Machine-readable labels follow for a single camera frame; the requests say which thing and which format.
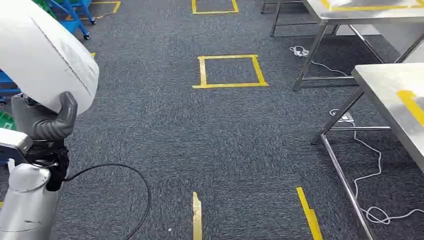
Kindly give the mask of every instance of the floor marking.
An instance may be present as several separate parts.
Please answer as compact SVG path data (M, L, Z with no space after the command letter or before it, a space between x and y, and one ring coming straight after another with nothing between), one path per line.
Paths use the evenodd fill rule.
M193 240L202 240L202 202L193 192Z
M118 12L119 7L121 6L121 1L93 1L91 4L115 4L115 7L113 8L112 12L106 13L101 16L93 16L93 19L101 19L107 15L116 14ZM65 21L72 21L71 15L68 15L65 18ZM80 18L80 20L88 20L86 17Z
M208 84L206 78L206 63L207 59L246 59L251 58L254 71L256 73L258 82L247 83L222 83L222 84ZM222 56L198 56L200 65L200 85L193 85L194 89L210 89L210 88L237 88L237 87L266 87L269 86L265 82L264 75L259 67L258 55L245 54L245 55L222 55Z
M306 216L307 224L309 225L310 233L312 234L313 240L323 240L317 216L315 215L315 211L309 208L304 191L301 187L296 187L296 191L297 195L299 195L300 204L302 205L303 212Z
M233 14L239 12L236 0L231 0L232 9L231 11L197 11L196 0L191 0L191 11L193 14Z
M413 115L413 117L424 127L424 111L423 109L414 101L413 98L417 96L410 90L401 90L397 92L397 96L402 100L405 107Z
M320 0L321 4L324 5L324 7L330 11L335 12L343 12L343 11L381 11L381 10L390 10L390 9L409 9L409 8L424 8L424 0L416 0L418 5L395 5L395 6L350 6L350 7L344 7L344 6L331 6L329 0Z

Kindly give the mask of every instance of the silver metal cylinder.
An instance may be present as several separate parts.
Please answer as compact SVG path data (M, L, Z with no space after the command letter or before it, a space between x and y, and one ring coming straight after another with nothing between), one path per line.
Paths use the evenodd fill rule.
M48 240L62 195L48 191L51 177L45 167L23 163L9 177L9 188L0 211L0 240Z

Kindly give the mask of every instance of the gray carpet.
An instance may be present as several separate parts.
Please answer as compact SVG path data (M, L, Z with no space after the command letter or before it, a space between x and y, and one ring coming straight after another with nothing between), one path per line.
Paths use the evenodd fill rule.
M199 0L199 11L228 10L230 1ZM192 192L202 201L204 240L310 240L296 187L303 187L325 240L365 239L322 145L311 137L356 87L291 90L317 26L278 27L269 37L274 6L238 0L235 14L193 15L187 0L124 0L118 12L88 26L84 45L96 52L99 87L67 140L72 171L102 163L141 170L152 188L151 212L134 239L192 239ZM309 19L303 7L282 22ZM386 59L394 51L371 37ZM268 87L193 89L198 56L257 54ZM326 37L315 61L350 72L377 60L356 37ZM208 81L254 82L245 59L207 60ZM330 73L311 66L314 75ZM360 124L380 124L372 104L352 110ZM360 182L360 203L390 216L424 208L424 175L390 133L359 134L383 151L383 175ZM347 177L377 171L377 155L350 133L329 137ZM6 175L2 175L4 185ZM66 184L52 239L116 240L137 224L146 188L116 167L88 172ZM390 225L370 224L377 239L424 239L424 214Z

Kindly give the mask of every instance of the green bin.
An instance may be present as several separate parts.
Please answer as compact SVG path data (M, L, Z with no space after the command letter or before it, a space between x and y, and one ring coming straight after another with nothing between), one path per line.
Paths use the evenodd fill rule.
M40 8L42 8L44 11L46 11L50 16L52 16L54 19L57 20L55 14L50 9L49 5L44 0L32 0L34 3L36 3Z
M0 128L16 130L15 121L12 116L6 112L0 111Z

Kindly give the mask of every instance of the electrical outlet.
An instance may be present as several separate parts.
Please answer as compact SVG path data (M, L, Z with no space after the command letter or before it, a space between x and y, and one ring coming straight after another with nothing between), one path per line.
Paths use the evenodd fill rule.
M352 117L352 115L349 113L349 112L346 112L342 117L341 117L341 119L339 119L337 122L338 123L346 123L346 122L348 122L348 123L353 123L355 120L354 120L354 118Z

